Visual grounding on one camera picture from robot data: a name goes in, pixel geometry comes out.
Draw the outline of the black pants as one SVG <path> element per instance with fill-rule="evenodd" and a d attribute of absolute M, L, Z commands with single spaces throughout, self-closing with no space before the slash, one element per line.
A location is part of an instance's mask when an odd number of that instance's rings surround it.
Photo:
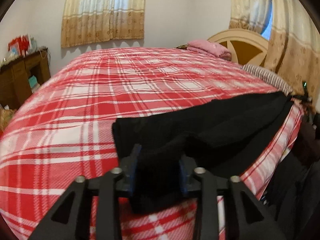
<path fill-rule="evenodd" d="M 293 101 L 282 92 L 243 94 L 140 118 L 118 118 L 112 135 L 119 159 L 131 158 L 133 212 L 179 203 L 186 192 L 182 157 L 213 175 L 244 173 L 284 124 Z"/>

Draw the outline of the striped pillow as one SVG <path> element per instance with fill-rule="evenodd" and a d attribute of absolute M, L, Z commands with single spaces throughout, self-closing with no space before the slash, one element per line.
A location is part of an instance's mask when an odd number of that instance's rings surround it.
<path fill-rule="evenodd" d="M 276 73 L 274 73 L 264 67 L 255 66 L 252 64 L 244 64 L 244 65 L 240 66 L 240 69 L 259 78 L 260 80 L 264 81 L 265 83 L 272 85 L 273 87 L 282 91 L 285 95 L 289 95 L 289 94 L 293 93 L 293 89 L 285 80 L 283 80 Z"/>

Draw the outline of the beige curtain by headboard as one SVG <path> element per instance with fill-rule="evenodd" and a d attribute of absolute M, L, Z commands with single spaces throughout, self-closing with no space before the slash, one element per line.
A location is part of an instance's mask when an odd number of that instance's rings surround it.
<path fill-rule="evenodd" d="M 299 0 L 232 0 L 229 28 L 262 33 L 271 20 L 265 68 L 297 93 L 319 96 L 319 32 Z"/>

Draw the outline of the red plaid bed cover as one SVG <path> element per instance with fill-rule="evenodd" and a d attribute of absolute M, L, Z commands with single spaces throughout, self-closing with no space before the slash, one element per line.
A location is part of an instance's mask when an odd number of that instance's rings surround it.
<path fill-rule="evenodd" d="M 238 64 L 181 49 L 89 51 L 42 85 L 1 137 L 1 215 L 27 239 L 76 176 L 117 166 L 111 125 L 275 88 Z"/>

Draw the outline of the cream wooden headboard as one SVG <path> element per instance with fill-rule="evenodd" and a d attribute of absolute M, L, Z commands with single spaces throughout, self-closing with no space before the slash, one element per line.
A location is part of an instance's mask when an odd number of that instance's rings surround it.
<path fill-rule="evenodd" d="M 208 38 L 226 47 L 232 62 L 263 67 L 268 51 L 268 40 L 260 34 L 245 29 L 227 29 Z"/>

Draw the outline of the folded pink blanket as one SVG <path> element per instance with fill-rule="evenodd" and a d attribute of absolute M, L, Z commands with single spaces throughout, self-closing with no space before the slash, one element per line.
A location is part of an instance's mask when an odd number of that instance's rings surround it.
<path fill-rule="evenodd" d="M 210 55 L 227 61 L 231 61 L 232 59 L 232 54 L 226 47 L 219 43 L 207 40 L 190 41 L 187 44 L 187 50 Z"/>

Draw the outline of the brown wooden cabinet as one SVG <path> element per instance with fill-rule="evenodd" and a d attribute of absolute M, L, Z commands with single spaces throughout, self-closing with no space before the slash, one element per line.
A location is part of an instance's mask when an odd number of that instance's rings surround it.
<path fill-rule="evenodd" d="M 19 109 L 33 94 L 29 83 L 30 77 L 36 77 L 40 85 L 51 78 L 48 56 L 48 48 L 41 47 L 30 55 L 18 57 L 1 66 L 1 106 Z"/>

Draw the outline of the beige window curtain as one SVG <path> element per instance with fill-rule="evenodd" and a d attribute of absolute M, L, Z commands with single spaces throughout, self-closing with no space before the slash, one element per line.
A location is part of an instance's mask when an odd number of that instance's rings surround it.
<path fill-rule="evenodd" d="M 145 0 L 66 0 L 61 48 L 144 38 Z"/>

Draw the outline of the red decoration on cabinet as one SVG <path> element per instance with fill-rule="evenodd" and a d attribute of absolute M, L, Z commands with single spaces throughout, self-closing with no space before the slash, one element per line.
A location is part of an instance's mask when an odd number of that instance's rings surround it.
<path fill-rule="evenodd" d="M 26 54 L 30 47 L 29 35 L 18 36 L 8 43 L 8 51 L 18 56 Z"/>

